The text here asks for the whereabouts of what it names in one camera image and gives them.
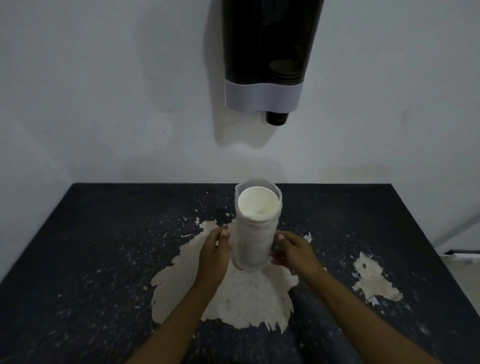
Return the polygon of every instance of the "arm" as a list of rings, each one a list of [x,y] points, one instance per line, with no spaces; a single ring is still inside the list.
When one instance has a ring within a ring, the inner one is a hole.
[[[210,232],[200,252],[195,283],[162,326],[127,364],[180,363],[202,314],[227,272],[231,247],[226,228]]]
[[[278,231],[273,263],[297,272],[323,300],[361,359],[367,364],[440,362],[389,326],[347,287],[327,273],[308,242],[288,231]]]

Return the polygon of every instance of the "worn tabletop surface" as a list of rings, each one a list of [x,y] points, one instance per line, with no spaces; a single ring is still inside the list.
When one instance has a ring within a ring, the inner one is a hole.
[[[480,318],[391,185],[279,187],[279,227],[310,233],[331,274],[351,287],[372,255],[403,293],[373,310],[443,363],[480,363]],[[0,285],[0,363],[123,363],[157,327],[150,281],[180,236],[234,212],[233,184],[73,185]],[[185,362],[361,363],[304,285],[290,296],[283,334],[201,322]]]

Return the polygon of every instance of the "floor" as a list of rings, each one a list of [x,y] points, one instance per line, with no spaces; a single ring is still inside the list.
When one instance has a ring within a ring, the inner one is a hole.
[[[458,261],[443,256],[441,258],[480,315],[480,261]]]

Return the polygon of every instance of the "person's left hand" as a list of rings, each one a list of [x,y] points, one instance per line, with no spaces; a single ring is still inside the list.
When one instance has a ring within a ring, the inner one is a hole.
[[[213,294],[222,283],[230,261],[231,246],[228,244],[230,233],[227,226],[212,230],[200,251],[195,284],[203,289],[212,289]]]

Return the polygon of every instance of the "stack of paper cups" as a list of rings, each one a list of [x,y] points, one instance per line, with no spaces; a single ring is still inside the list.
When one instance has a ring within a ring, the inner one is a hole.
[[[267,180],[250,180],[235,186],[239,241],[237,265],[255,272],[270,263],[270,247],[282,212],[282,193]]]

